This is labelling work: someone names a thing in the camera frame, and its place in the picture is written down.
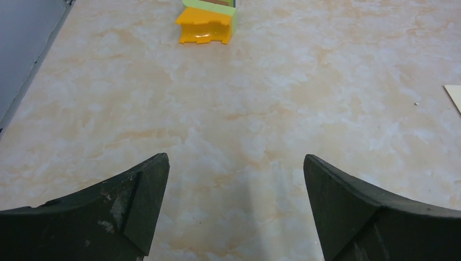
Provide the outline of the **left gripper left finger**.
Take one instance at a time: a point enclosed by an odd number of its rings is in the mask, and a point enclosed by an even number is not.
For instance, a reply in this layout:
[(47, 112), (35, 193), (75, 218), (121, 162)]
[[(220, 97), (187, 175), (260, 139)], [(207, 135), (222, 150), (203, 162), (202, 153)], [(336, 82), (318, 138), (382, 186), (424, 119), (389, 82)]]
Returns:
[(168, 155), (159, 153), (38, 207), (1, 211), (1, 260), (143, 260), (169, 170)]

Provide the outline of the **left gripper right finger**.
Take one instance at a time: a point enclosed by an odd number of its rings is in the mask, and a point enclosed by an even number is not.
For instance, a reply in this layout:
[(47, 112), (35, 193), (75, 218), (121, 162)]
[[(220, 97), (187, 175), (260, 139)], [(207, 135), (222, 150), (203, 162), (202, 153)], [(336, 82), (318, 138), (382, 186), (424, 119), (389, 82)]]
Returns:
[(460, 260), (460, 211), (394, 194), (313, 154), (303, 171), (325, 260)]

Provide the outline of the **yellow envelope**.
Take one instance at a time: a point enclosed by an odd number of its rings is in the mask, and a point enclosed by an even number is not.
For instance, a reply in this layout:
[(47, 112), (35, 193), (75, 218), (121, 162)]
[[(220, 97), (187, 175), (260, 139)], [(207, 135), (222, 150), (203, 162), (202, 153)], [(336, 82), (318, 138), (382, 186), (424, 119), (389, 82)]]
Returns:
[(452, 103), (461, 113), (461, 86), (460, 85), (444, 85), (446, 93), (449, 95)]

